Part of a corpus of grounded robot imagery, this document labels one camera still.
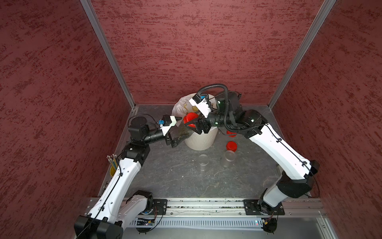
metal corner post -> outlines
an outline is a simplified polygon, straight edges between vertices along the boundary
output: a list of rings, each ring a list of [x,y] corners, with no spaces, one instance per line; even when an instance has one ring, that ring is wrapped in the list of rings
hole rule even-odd
[[[308,32],[306,33],[304,40],[302,41],[300,47],[298,48],[295,57],[293,58],[292,62],[290,63],[288,69],[286,70],[284,77],[282,78],[280,84],[278,85],[275,93],[273,94],[272,98],[269,101],[269,108],[272,109],[274,105],[276,104],[276,101],[280,97],[282,91],[284,90],[285,86],[288,84],[289,79],[293,75],[294,71],[296,70],[298,64],[300,63],[301,59],[304,57],[304,54],[308,50],[310,44],[312,43],[314,37],[316,36],[318,30],[324,23],[327,15],[329,14],[330,10],[332,9],[334,3],[336,0],[325,0],[320,7],[320,10],[318,10],[318,13],[315,17],[315,19],[312,22],[312,25],[310,26]]]
[[[122,87],[122,90],[125,93],[127,100],[129,101],[130,107],[132,109],[134,109],[135,108],[135,102],[134,102],[133,96],[131,95],[131,92],[127,87],[125,78],[123,77],[122,71],[118,66],[117,60],[115,59],[113,51],[110,48],[109,42],[106,39],[105,33],[102,30],[101,24],[98,21],[96,12],[94,11],[94,8],[93,8],[90,0],[80,0],[80,2],[81,2],[82,6],[86,12],[87,17],[89,18],[89,21],[90,21],[90,23],[91,23],[91,25],[95,31],[95,34],[98,37],[99,42],[101,43],[102,48],[105,51],[107,59],[109,60],[110,65],[112,66],[113,71],[115,73],[115,76],[117,77],[117,79],[118,79],[118,81]]]

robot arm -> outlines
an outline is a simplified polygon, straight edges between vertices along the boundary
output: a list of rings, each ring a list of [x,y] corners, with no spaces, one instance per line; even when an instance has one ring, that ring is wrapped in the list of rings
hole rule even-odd
[[[224,89],[215,97],[216,109],[211,106],[208,95],[203,93],[204,90],[214,87]],[[190,103],[198,109],[204,109],[201,111],[203,115],[185,125],[198,134],[208,133],[212,126],[224,126],[228,131],[240,133],[264,149],[283,168],[284,172],[264,191],[257,207],[262,213],[270,215],[285,198],[298,198],[312,189],[313,175],[317,173],[319,164],[297,153],[259,112],[244,111],[239,103],[240,96],[228,91],[222,84],[201,88]]]
[[[77,238],[121,238],[126,223],[134,220],[139,213],[149,213],[153,209],[152,194],[142,190],[137,191],[123,208],[120,209],[120,206],[150,152],[149,144],[165,140],[167,145],[175,147],[184,139],[172,139],[168,132],[180,119],[164,115],[159,121],[160,129],[153,134],[149,134],[144,117],[137,117],[131,122],[131,140],[122,153],[113,178],[87,217],[79,216],[74,224]]]

cable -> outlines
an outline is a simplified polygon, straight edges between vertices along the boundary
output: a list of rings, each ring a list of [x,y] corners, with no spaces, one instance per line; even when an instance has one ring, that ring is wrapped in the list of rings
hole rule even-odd
[[[265,221],[270,221],[272,219],[272,217],[273,217],[273,214],[274,214],[274,212],[272,212],[272,215],[269,218],[267,218]]]
[[[123,147],[122,152],[117,156],[117,159],[123,154],[125,149],[127,148],[128,142],[126,141],[126,145]]]
[[[130,127],[130,121],[131,121],[133,118],[136,118],[136,117],[141,116],[141,115],[147,115],[147,116],[150,116],[150,117],[152,118],[152,120],[154,120],[154,123],[157,124],[157,122],[155,121],[154,117],[152,117],[151,115],[149,115],[149,114],[137,114],[137,115],[132,116],[132,117],[128,120],[128,122],[127,122],[128,127]]]
[[[116,161],[117,161],[117,164],[118,164],[118,167],[120,168],[120,175],[119,175],[119,177],[121,177],[122,175],[123,175],[123,173],[122,173],[122,168],[121,168],[121,165],[119,164],[119,160],[118,160],[118,158],[116,158]]]
[[[122,173],[120,173],[119,177],[117,178],[117,181],[115,182],[112,190],[110,191],[109,195],[106,197],[106,200],[104,201],[104,203],[102,204],[100,210],[98,211],[97,215],[93,218],[93,220],[78,234],[78,236],[76,237],[76,239],[94,222],[94,220],[98,217],[99,213],[101,212],[101,210],[104,209],[104,205],[106,204],[107,202],[107,199],[109,198],[110,194],[112,193],[113,189],[115,188],[115,186],[117,185],[118,181],[119,181],[119,178],[122,176]]]
[[[235,93],[237,93],[238,95],[240,94],[240,93],[239,93],[239,92],[237,92],[237,91],[228,91],[228,92],[235,92]],[[211,99],[213,99],[213,98],[215,98],[215,97],[218,97],[219,95],[222,95],[222,94],[224,94],[224,93],[220,93],[220,94],[218,94],[218,95],[216,95],[216,96],[212,97]]]
[[[141,233],[141,232],[147,233],[147,232],[149,232],[149,231],[152,231],[154,228],[156,228],[156,227],[160,224],[160,221],[162,220],[162,218],[163,218],[163,214],[164,214],[164,212],[165,212],[164,208],[163,208],[162,206],[160,206],[160,207],[162,208],[162,216],[160,217],[159,222],[158,222],[154,227],[152,227],[152,228],[150,228],[150,229],[147,229],[147,230],[145,230],[145,231],[139,231],[138,228],[137,228],[137,231],[139,231],[139,233]]]
[[[210,108],[212,111],[215,111],[215,112],[217,112],[217,111],[219,111],[218,109],[215,109],[215,108],[213,108],[212,107],[212,103],[210,102],[210,96],[209,96],[209,94],[200,94],[201,96],[204,96],[205,98],[206,98],[206,101],[207,101],[207,105],[208,105],[208,108]]]
[[[278,215],[280,214],[280,208],[278,208],[278,210],[277,210],[277,218],[276,218],[276,223],[277,223],[277,221],[278,221]]]
[[[212,85],[208,85],[208,86],[204,86],[202,88],[200,88],[198,91],[197,91],[197,95],[200,97],[201,94],[208,90],[208,89],[212,89],[212,88],[217,88],[217,87],[220,87],[220,88],[223,88],[224,89],[224,99],[225,99],[225,110],[224,110],[224,118],[223,118],[223,122],[224,122],[224,127],[232,132],[232,133],[241,133],[241,132],[247,132],[247,131],[250,131],[252,130],[253,128],[252,127],[248,127],[248,128],[241,128],[241,129],[234,129],[234,128],[231,128],[229,125],[228,125],[228,114],[229,114],[229,110],[230,110],[230,102],[229,102],[229,99],[228,99],[228,88],[227,86],[225,86],[224,84],[212,84]]]

red lid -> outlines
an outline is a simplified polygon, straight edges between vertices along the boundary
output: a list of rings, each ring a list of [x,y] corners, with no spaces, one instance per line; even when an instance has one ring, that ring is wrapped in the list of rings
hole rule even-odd
[[[198,118],[199,115],[197,115],[197,113],[194,113],[194,112],[191,112],[191,113],[188,113],[184,118],[183,118],[183,123],[187,123],[193,119],[196,119]]]
[[[234,141],[229,141],[225,147],[227,150],[232,150],[234,152],[238,149],[238,145]]]
[[[237,133],[232,133],[230,131],[227,130],[227,134],[229,137],[233,138],[233,137],[236,137]]]

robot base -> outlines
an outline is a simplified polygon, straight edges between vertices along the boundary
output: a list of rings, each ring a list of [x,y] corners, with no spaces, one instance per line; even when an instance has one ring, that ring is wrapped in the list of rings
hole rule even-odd
[[[244,202],[244,209],[245,209],[245,214],[248,216],[248,215],[256,215],[256,216],[263,216],[264,214],[261,213],[261,211],[259,211],[259,209],[257,208],[258,205],[257,205],[257,202],[259,200],[257,199],[244,199],[243,202]],[[283,216],[285,215],[285,211],[284,211],[284,208],[282,206],[282,204],[280,203],[273,211],[273,214],[274,215],[280,215],[280,216]]]

